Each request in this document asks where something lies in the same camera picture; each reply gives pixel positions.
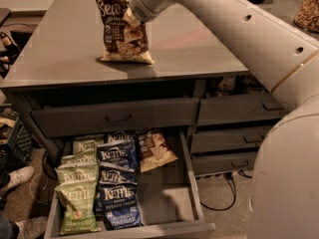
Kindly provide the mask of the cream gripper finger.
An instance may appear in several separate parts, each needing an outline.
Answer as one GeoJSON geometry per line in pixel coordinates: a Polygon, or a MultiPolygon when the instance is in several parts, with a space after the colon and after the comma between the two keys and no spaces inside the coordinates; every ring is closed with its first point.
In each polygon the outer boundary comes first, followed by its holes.
{"type": "Polygon", "coordinates": [[[141,21],[136,17],[131,8],[127,9],[124,15],[124,20],[132,27],[138,27],[141,25],[141,21]]]}

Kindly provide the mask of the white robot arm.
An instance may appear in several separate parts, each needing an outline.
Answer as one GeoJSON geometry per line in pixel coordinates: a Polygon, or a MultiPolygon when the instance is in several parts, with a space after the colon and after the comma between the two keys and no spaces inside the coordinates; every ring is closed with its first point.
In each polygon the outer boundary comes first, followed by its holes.
{"type": "Polygon", "coordinates": [[[259,148],[247,239],[319,239],[319,43],[247,0],[129,0],[132,23],[178,3],[286,109],[259,148]]]}

